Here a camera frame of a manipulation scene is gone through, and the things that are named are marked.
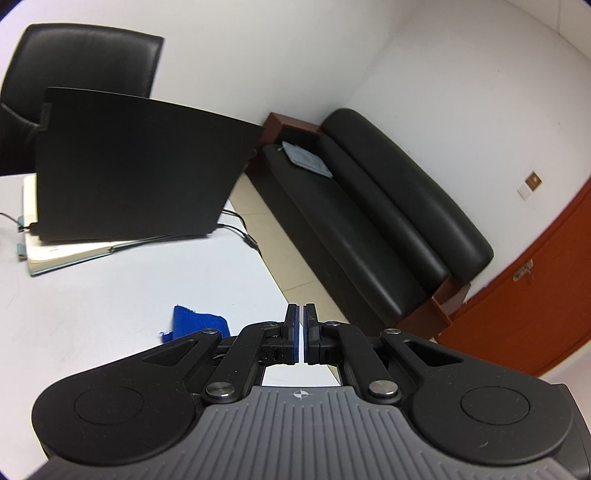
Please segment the open notebook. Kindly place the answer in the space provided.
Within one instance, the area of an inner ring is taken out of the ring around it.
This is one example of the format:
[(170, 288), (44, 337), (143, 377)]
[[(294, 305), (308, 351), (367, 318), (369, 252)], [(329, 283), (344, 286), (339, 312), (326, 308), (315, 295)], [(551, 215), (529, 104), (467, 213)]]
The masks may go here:
[(24, 176), (22, 187), (23, 214), (19, 217), (20, 230), (24, 232), (19, 255), (26, 260), (32, 277), (61, 268), (111, 255), (123, 249), (154, 242), (179, 240), (178, 236), (157, 236), (140, 240), (114, 242), (75, 242), (65, 244), (43, 241), (36, 232), (37, 196), (36, 175)]

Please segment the black leather sofa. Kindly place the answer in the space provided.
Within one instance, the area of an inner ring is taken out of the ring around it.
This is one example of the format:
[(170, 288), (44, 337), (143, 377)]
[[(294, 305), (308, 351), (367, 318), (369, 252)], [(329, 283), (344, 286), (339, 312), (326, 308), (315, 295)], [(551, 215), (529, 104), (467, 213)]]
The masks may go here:
[[(295, 167), (286, 141), (332, 178)], [(321, 124), (270, 114), (246, 175), (346, 320), (432, 339), (451, 323), (492, 246), (401, 147), (355, 110)]]

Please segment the black laptop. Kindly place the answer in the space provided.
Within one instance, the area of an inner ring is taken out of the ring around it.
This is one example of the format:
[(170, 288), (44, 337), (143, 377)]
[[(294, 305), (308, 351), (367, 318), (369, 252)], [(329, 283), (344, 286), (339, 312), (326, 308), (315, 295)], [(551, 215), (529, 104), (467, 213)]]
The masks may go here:
[(211, 234), (262, 132), (182, 105), (50, 87), (34, 231), (58, 244)]

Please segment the orange wooden door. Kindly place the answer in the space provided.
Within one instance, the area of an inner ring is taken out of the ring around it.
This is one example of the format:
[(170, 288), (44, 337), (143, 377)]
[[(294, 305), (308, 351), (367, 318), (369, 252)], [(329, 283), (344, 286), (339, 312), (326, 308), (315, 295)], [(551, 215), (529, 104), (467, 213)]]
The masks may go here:
[(590, 184), (438, 342), (540, 376), (590, 340)]

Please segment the blue towel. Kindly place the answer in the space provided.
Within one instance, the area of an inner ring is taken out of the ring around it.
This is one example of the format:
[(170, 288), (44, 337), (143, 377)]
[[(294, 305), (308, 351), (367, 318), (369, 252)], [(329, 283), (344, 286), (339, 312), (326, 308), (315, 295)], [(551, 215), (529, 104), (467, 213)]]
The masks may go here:
[(172, 312), (172, 330), (160, 333), (161, 342), (168, 343), (207, 329), (217, 330), (222, 338), (230, 336), (228, 322), (223, 317), (197, 313), (186, 307), (176, 305)]

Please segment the wall socket plate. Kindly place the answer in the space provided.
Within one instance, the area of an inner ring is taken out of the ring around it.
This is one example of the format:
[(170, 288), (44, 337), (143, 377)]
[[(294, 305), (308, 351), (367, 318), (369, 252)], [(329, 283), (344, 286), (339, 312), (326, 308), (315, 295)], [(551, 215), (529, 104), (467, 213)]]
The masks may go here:
[(542, 179), (535, 171), (533, 171), (517, 189), (517, 192), (523, 200), (527, 200), (541, 184)]

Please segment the black office chair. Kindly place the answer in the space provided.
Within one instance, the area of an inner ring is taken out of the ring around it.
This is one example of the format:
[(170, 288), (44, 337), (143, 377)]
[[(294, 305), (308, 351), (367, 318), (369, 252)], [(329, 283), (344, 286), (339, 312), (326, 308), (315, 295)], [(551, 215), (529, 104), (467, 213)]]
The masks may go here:
[(1, 174), (35, 171), (35, 137), (49, 87), (149, 97), (164, 38), (75, 23), (29, 25), (1, 85)]

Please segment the grey cushion on sofa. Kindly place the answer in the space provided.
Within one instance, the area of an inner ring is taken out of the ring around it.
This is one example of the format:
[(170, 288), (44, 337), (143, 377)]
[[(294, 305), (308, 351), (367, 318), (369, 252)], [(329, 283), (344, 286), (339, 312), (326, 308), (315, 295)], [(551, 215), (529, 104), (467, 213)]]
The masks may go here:
[(321, 175), (325, 178), (332, 178), (332, 172), (318, 155), (286, 141), (281, 143), (279, 150), (286, 154), (287, 160), (295, 167)]

